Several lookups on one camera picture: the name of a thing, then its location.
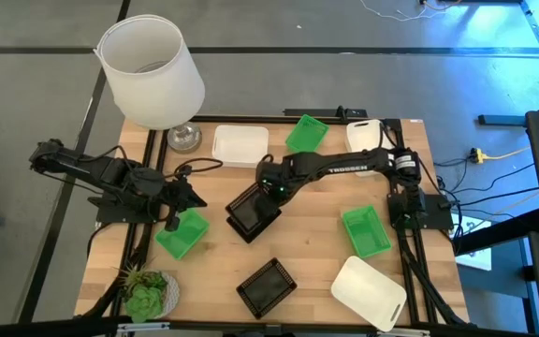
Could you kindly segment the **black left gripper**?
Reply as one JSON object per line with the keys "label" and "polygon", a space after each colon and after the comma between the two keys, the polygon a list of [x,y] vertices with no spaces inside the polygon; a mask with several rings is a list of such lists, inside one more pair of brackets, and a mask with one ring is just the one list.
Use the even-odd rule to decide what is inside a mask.
{"label": "black left gripper", "polygon": [[208,206],[208,203],[195,192],[184,175],[174,176],[172,181],[159,181],[155,183],[155,188],[156,192],[150,197],[150,201],[166,205],[170,209],[166,217],[165,231],[173,232],[178,229],[180,225],[178,212]]}

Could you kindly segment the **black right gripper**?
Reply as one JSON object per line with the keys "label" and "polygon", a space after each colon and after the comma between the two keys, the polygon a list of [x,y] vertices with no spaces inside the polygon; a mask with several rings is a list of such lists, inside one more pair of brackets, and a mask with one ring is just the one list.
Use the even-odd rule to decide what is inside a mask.
{"label": "black right gripper", "polygon": [[262,159],[255,169],[255,180],[250,200],[254,206],[268,206],[272,214],[281,214],[282,200],[290,200],[295,194],[291,182],[292,173],[288,162],[277,163]]}

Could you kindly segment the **black slotted plastic basket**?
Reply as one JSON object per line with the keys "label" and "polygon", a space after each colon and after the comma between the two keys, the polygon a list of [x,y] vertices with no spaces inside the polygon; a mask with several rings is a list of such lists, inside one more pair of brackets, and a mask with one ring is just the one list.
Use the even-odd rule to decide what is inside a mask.
{"label": "black slotted plastic basket", "polygon": [[252,204],[250,197],[253,192],[254,185],[258,184],[253,183],[242,194],[240,194],[236,199],[226,206],[228,217],[235,218],[247,229],[252,229],[253,226],[261,222],[269,222],[269,224],[271,224],[280,215],[272,214],[270,212],[270,201],[268,206],[254,206]]}
{"label": "black slotted plastic basket", "polygon": [[237,286],[236,291],[254,318],[260,319],[297,287],[275,257]]}
{"label": "black slotted plastic basket", "polygon": [[233,217],[228,217],[226,221],[246,243],[251,243],[270,225],[269,222],[261,222],[247,229]]}

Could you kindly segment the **white plastic bin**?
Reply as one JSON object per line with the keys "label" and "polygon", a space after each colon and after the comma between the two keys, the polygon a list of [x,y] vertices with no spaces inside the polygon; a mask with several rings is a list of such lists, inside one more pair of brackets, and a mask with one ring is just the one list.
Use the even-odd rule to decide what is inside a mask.
{"label": "white plastic bin", "polygon": [[346,149],[349,153],[373,148],[392,149],[395,144],[387,136],[386,126],[379,120],[351,123],[346,126]]}
{"label": "white plastic bin", "polygon": [[348,257],[330,288],[344,306],[381,331],[391,331],[405,305],[403,286],[357,256]]}
{"label": "white plastic bin", "polygon": [[225,167],[254,169],[268,153],[269,137],[262,126],[218,125],[211,154]]}

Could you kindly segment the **green slotted plastic basket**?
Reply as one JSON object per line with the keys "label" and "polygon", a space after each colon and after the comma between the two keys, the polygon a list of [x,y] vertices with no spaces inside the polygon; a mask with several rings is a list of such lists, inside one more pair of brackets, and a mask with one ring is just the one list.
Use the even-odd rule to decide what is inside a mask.
{"label": "green slotted plastic basket", "polygon": [[180,223],[175,231],[160,229],[155,241],[174,259],[181,260],[207,233],[210,223],[195,209],[179,214]]}
{"label": "green slotted plastic basket", "polygon": [[360,258],[381,254],[392,247],[386,230],[373,206],[342,214],[342,223]]}
{"label": "green slotted plastic basket", "polygon": [[303,114],[285,144],[292,153],[315,152],[328,131],[328,125],[308,114]]}

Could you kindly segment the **potted green succulent plant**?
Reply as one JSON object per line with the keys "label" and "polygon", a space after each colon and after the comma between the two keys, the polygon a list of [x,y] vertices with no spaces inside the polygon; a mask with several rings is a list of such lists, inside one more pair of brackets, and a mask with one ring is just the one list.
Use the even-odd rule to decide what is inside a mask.
{"label": "potted green succulent plant", "polygon": [[179,303],[179,284],[165,271],[128,265],[119,277],[124,308],[134,323],[169,315]]}

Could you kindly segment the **white floor sheet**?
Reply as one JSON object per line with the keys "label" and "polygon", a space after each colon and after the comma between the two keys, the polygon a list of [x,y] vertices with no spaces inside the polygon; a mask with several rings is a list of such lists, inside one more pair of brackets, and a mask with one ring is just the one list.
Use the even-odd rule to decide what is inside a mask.
{"label": "white floor sheet", "polygon": [[[449,231],[449,238],[452,239],[459,226],[461,226],[463,234],[470,234],[479,229],[487,228],[491,226],[489,221],[483,222],[479,218],[471,216],[462,216],[462,221],[459,220],[457,213],[451,213],[451,219],[453,221],[453,228]],[[492,257],[491,249],[486,248],[479,251],[474,251],[468,254],[464,254],[456,257],[456,263],[461,266],[470,267],[482,271],[491,271],[492,269]]]}

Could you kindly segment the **black aluminium rig frame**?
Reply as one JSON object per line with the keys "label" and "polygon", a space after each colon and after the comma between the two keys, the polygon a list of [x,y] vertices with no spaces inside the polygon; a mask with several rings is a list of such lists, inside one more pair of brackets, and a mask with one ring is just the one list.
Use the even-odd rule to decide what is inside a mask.
{"label": "black aluminium rig frame", "polygon": [[[215,127],[219,124],[235,125],[244,123],[245,125],[261,125],[269,129],[269,147],[275,150],[275,155],[285,154],[286,147],[284,140],[287,134],[293,129],[298,117],[268,117],[268,116],[219,116],[200,115],[195,118],[197,123],[203,123],[202,130],[210,132],[211,135]],[[142,127],[124,122],[120,137],[120,144],[125,147],[129,157],[142,156],[145,164],[159,164],[164,161],[166,166],[179,164],[178,159],[187,159],[187,156],[195,155],[176,154],[176,158],[170,158],[166,148],[161,144],[161,131],[148,131]],[[161,248],[148,247],[150,256],[158,255],[151,262],[152,267],[170,271],[170,274],[177,276],[181,289],[181,297],[175,311],[168,317],[163,317],[153,322],[140,324],[150,330],[221,330],[228,333],[237,331],[260,331],[267,335],[279,335],[286,333],[354,333],[369,335],[392,335],[392,336],[422,336],[428,337],[539,337],[537,334],[515,333],[503,330],[479,329],[477,327],[453,326],[428,322],[415,322],[409,314],[408,304],[401,307],[398,326],[389,332],[381,332],[364,321],[360,316],[344,307],[341,303],[331,297],[329,284],[337,271],[341,268],[352,253],[352,248],[345,247],[343,230],[336,232],[336,224],[340,224],[336,211],[349,210],[361,204],[373,204],[379,212],[383,221],[387,220],[386,199],[379,198],[379,193],[384,194],[386,183],[370,181],[364,183],[363,187],[375,191],[364,202],[353,201],[352,197],[347,198],[346,193],[357,193],[360,196],[363,192],[361,185],[355,186],[353,178],[334,178],[328,181],[325,186],[333,187],[327,192],[319,190],[304,190],[303,201],[320,201],[320,197],[327,199],[328,194],[335,200],[342,203],[341,208],[334,205],[327,205],[322,211],[317,211],[316,217],[309,217],[309,207],[304,208],[303,201],[295,201],[295,206],[304,209],[293,209],[286,207],[287,211],[295,211],[295,215],[284,215],[285,218],[278,220],[278,228],[286,229],[287,225],[297,225],[298,220],[315,220],[318,225],[313,229],[313,238],[320,238],[320,229],[334,229],[331,234],[336,234],[334,239],[329,241],[338,244],[333,247],[333,251],[321,251],[320,248],[327,248],[322,245],[310,245],[303,249],[302,225],[292,227],[292,235],[281,234],[277,229],[271,229],[269,236],[261,238],[261,243],[247,245],[244,242],[237,243],[237,235],[224,220],[223,225],[218,225],[220,217],[227,215],[224,211],[225,203],[229,202],[240,192],[237,187],[247,187],[252,182],[253,173],[240,168],[227,168],[228,173],[221,176],[220,173],[208,174],[195,178],[196,183],[232,182],[233,186],[227,186],[229,195],[223,196],[219,192],[207,191],[209,197],[206,199],[210,206],[203,209],[202,213],[207,219],[215,221],[209,234],[204,237],[205,249],[194,249],[194,257],[184,258],[182,261],[174,261]],[[141,229],[137,225],[111,224],[102,234],[98,235],[94,241],[94,250],[91,251],[87,262],[87,268],[83,277],[80,291],[80,298],[77,301],[76,313],[86,315],[87,306],[96,307],[95,300],[103,296],[104,290],[112,284],[112,279],[118,271],[111,267],[117,267],[127,260],[129,254],[134,254],[133,246],[137,244],[136,234]],[[461,288],[459,275],[453,272],[454,258],[449,242],[438,232],[428,233],[424,231],[424,248],[427,249],[427,263],[430,276],[443,276],[447,273],[446,279],[440,278],[432,281],[441,291],[446,300],[455,300],[450,306],[456,314],[461,317],[467,316],[464,300],[461,300]],[[283,263],[286,270],[293,276],[298,288],[290,294],[286,300],[282,301],[264,318],[255,319],[246,306],[242,303],[236,293],[236,286],[248,277],[255,270],[260,268],[276,256]],[[128,333],[129,331],[144,331],[133,324],[126,315],[113,315],[110,310],[105,309],[101,314],[103,317],[91,315],[88,317],[75,317],[67,320],[29,322],[21,324],[0,325],[0,337],[86,337],[103,335],[104,333]]]}

